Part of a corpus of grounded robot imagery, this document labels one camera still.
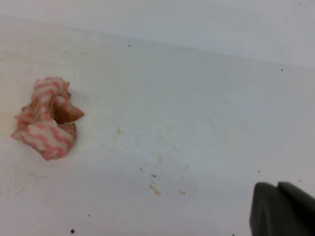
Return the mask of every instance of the food crumb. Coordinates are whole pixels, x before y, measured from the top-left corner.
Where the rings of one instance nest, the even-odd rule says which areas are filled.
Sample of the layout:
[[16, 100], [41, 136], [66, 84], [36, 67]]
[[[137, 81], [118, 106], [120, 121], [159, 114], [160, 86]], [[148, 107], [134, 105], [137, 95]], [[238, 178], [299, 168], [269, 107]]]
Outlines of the food crumb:
[[186, 192], [182, 192], [180, 190], [178, 190], [179, 193], [183, 194], [183, 195], [186, 195]]
[[152, 189], [155, 194], [161, 195], [161, 193], [153, 185], [149, 185], [149, 188]]

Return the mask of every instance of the white table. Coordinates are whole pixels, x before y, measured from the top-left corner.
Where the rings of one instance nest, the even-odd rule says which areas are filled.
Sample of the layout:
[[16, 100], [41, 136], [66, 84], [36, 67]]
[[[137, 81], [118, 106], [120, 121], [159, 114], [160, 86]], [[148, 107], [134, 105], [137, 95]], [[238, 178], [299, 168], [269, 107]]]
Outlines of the white table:
[[[315, 194], [314, 69], [6, 18], [0, 32], [1, 235], [248, 236], [257, 181]], [[10, 134], [54, 75], [86, 115], [46, 162]]]

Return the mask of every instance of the black plastic object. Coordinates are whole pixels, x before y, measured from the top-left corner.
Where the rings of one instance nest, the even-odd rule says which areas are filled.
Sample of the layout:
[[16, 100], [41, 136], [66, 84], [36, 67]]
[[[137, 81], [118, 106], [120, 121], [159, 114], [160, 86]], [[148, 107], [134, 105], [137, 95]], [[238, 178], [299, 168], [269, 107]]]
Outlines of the black plastic object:
[[315, 199], [287, 182], [257, 183], [250, 225], [253, 236], [315, 236]]

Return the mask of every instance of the white wall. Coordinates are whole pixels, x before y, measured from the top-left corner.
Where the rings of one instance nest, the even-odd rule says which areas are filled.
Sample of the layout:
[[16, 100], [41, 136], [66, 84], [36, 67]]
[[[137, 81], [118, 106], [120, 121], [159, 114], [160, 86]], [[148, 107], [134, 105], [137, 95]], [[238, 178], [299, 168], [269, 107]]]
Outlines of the white wall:
[[312, 0], [0, 0], [0, 14], [315, 66]]

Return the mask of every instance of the brown stain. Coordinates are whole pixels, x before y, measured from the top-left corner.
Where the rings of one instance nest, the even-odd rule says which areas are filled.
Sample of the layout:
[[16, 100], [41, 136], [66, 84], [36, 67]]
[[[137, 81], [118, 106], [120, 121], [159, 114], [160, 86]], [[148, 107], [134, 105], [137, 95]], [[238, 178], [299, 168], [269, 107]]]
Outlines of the brown stain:
[[149, 185], [149, 188], [152, 189], [155, 194], [162, 195], [153, 185]]
[[183, 194], [183, 195], [186, 195], [186, 192], [182, 192], [180, 190], [178, 190], [179, 193]]

